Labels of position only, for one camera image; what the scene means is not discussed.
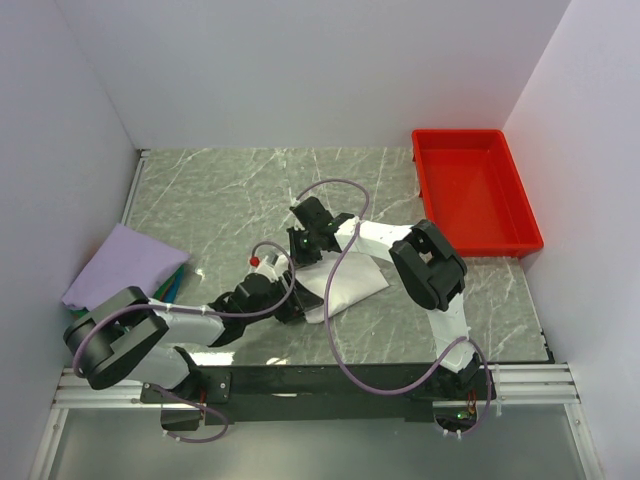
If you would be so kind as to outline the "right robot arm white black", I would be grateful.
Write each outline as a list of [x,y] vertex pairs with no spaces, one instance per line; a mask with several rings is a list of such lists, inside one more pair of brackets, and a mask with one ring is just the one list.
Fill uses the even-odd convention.
[[[435,224],[422,220],[413,226],[389,225],[352,214],[334,216],[315,197],[290,210],[302,226],[289,230],[290,251],[298,265],[320,261],[324,251],[338,254],[323,283],[323,321],[339,368],[358,387],[379,395],[399,395],[426,384],[439,396],[460,399],[477,379],[491,382],[486,357],[469,338],[463,305],[467,266]],[[352,253],[392,263],[410,299],[426,310],[437,359],[407,387],[382,390],[363,383],[337,351],[330,325],[331,293],[341,265]]]

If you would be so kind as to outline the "white t-shirt red print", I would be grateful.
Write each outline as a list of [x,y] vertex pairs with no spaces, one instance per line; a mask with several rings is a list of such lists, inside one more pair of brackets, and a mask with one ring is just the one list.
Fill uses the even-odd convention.
[[[300,285],[324,299],[331,268],[338,260],[336,252],[325,252],[314,265],[296,271]],[[333,276],[330,287],[328,314],[332,318],[350,306],[389,286],[379,266],[368,255],[347,253]]]

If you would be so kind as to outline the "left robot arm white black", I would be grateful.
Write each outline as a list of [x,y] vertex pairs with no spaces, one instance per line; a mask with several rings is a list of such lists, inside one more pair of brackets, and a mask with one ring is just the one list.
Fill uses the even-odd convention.
[[305,320],[322,305],[290,271],[276,280],[250,273],[234,290],[198,309],[151,299],[131,286],[74,321],[63,340],[73,368],[93,389],[146,380],[186,402],[199,392],[200,378],[183,344],[225,346],[251,324],[270,317],[283,324]]

